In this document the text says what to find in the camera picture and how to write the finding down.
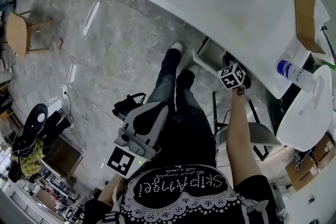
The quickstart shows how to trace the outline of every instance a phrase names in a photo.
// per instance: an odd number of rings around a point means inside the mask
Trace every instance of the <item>person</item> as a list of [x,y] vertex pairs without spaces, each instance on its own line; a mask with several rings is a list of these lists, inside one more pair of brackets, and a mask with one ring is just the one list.
[[6,10],[14,10],[16,7],[16,0],[0,0],[0,12]]
[[232,90],[226,149],[233,189],[216,169],[216,144],[204,111],[190,88],[198,72],[192,66],[176,80],[182,44],[167,51],[148,102],[162,101],[169,115],[158,139],[161,152],[130,180],[116,175],[98,200],[85,204],[84,224],[103,223],[123,195],[119,220],[125,223],[277,223],[268,180],[253,156],[244,88]]
[[48,154],[56,138],[66,128],[74,126],[72,116],[68,114],[62,117],[63,115],[64,112],[60,109],[47,118],[33,152],[27,157],[21,159],[16,155],[16,152],[12,153],[12,161],[8,172],[8,177],[11,181],[17,182],[23,176],[30,177],[40,171],[41,165],[39,161]]

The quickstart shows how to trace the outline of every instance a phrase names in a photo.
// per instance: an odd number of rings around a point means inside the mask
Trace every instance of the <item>marble floor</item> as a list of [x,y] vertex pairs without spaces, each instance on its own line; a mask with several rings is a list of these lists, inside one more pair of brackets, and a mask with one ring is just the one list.
[[[83,24],[94,1],[100,7],[87,35]],[[75,128],[64,136],[83,152],[83,160],[74,176],[89,189],[104,187],[113,172],[104,166],[121,121],[112,114],[113,105],[127,94],[151,93],[160,64],[171,44],[185,45],[179,70],[191,62],[192,50],[198,50],[205,35],[169,12],[147,0],[18,0],[18,13],[31,10],[31,20],[53,18],[54,22],[33,33],[32,48],[49,51],[28,54],[16,59],[14,78],[10,83],[13,109],[24,122],[37,103],[49,102],[61,94],[75,64],[76,75],[67,92],[71,97],[71,114]],[[15,56],[5,46],[4,58],[9,64]],[[201,70],[192,91],[213,122],[212,92],[217,92],[219,119],[230,108],[230,95],[212,74]],[[265,88],[253,79],[248,96],[262,100]],[[286,175],[284,167],[291,157],[282,150],[261,163],[269,179]],[[224,153],[218,155],[218,166],[231,180]]]

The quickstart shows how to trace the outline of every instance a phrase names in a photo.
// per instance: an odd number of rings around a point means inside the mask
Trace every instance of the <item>chair leg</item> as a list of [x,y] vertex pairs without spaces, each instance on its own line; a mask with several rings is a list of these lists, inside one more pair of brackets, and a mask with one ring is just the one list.
[[53,19],[51,19],[51,20],[46,20],[46,21],[44,21],[44,22],[42,22],[42,23],[32,24],[30,27],[42,26],[42,25],[48,24],[49,22],[52,22],[52,21],[53,21]]
[[30,10],[28,10],[28,11],[26,11],[26,12],[22,12],[22,13],[20,13],[19,15],[25,15],[25,14],[27,14],[27,13],[30,13]]
[[28,50],[27,53],[32,53],[32,52],[40,52],[40,51],[45,51],[49,50],[48,48],[42,48],[42,49],[33,49],[33,50]]

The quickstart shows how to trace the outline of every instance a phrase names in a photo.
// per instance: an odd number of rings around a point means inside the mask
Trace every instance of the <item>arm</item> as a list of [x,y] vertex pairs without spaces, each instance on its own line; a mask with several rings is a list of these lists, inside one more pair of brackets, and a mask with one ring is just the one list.
[[112,180],[106,185],[106,187],[103,189],[103,191],[99,195],[98,200],[113,207],[112,195],[113,195],[113,190],[117,184],[119,184],[118,190],[117,190],[117,200],[118,200],[126,186],[126,179],[124,179],[122,176],[118,174],[116,174],[112,178]]
[[245,111],[245,98],[237,94],[237,89],[232,94],[232,111],[229,122],[226,150],[229,157],[234,187],[245,179],[262,175],[255,160],[250,145],[250,131]]

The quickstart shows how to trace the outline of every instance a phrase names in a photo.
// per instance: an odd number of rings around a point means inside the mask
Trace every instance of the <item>wooden chair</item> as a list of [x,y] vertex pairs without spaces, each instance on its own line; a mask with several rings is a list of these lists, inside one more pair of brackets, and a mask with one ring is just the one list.
[[8,45],[22,59],[31,52],[48,50],[48,48],[31,50],[30,37],[32,35],[32,29],[34,29],[34,27],[42,26],[53,21],[51,19],[41,23],[33,24],[29,22],[27,18],[22,16],[27,13],[30,13],[30,10],[20,14],[10,13],[6,28]]

